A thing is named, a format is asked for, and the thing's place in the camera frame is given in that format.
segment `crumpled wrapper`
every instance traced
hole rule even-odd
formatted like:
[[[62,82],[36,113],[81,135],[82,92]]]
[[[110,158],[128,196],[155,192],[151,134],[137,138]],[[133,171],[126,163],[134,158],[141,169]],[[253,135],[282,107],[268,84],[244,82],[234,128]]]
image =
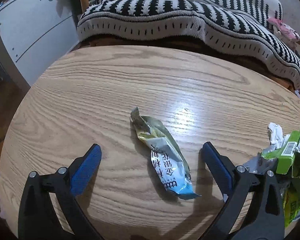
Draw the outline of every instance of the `crumpled wrapper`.
[[[284,227],[287,228],[288,225],[295,219],[296,215],[300,210],[300,198],[293,185],[289,185],[283,195],[283,212],[284,212]]]
[[[139,140],[151,149],[152,165],[166,190],[185,200],[198,197],[192,190],[189,165],[162,122],[140,116],[137,107],[132,110],[130,119]]]

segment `metal screw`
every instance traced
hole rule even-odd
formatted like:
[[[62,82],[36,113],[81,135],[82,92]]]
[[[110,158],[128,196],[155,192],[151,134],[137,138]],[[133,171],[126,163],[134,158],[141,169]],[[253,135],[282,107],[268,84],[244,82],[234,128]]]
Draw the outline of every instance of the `metal screw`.
[[[274,175],[273,171],[267,171],[267,174],[268,174],[270,177],[273,177],[273,175]]]
[[[29,173],[29,177],[30,177],[30,178],[34,178],[36,175],[37,175],[37,173],[36,173],[35,171],[31,171],[31,172]]]
[[[66,171],[67,171],[67,168],[66,168],[66,167],[61,167],[61,168],[58,170],[58,173],[64,174],[64,173],[66,173]]]
[[[243,167],[243,166],[238,166],[237,167],[237,171],[241,172],[241,173],[244,173],[246,171],[246,168]]]

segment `round table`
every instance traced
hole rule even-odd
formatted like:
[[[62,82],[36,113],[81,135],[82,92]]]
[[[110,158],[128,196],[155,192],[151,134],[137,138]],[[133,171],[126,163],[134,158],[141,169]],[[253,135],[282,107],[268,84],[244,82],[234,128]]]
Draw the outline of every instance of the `round table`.
[[[135,106],[166,125],[202,197],[181,200],[165,191],[150,150],[130,124]],[[300,99],[242,66],[147,46],[76,50],[45,71],[10,124],[0,161],[7,223],[17,235],[29,172],[54,173],[97,143],[103,154],[98,175],[77,201],[105,239],[197,239],[223,205],[199,157],[202,144],[211,141],[235,165],[243,164],[268,146],[270,122],[280,124],[284,133],[298,130]],[[53,203],[68,229],[55,198]]]

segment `wooden floor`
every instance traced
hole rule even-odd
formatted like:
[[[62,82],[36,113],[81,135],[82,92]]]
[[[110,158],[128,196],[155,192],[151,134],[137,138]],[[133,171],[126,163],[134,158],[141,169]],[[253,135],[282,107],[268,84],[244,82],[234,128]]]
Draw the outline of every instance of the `wooden floor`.
[[[0,82],[0,156],[3,138],[23,97],[24,93],[13,82]]]

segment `cushion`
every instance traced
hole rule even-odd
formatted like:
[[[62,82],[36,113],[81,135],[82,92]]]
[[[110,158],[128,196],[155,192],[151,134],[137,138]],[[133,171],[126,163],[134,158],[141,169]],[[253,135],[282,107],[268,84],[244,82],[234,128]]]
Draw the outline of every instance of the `cushion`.
[[[211,48],[261,60],[300,88],[300,59],[265,27],[211,4],[187,0],[100,0],[78,24],[80,41],[98,34],[130,40],[170,36],[199,38]]]

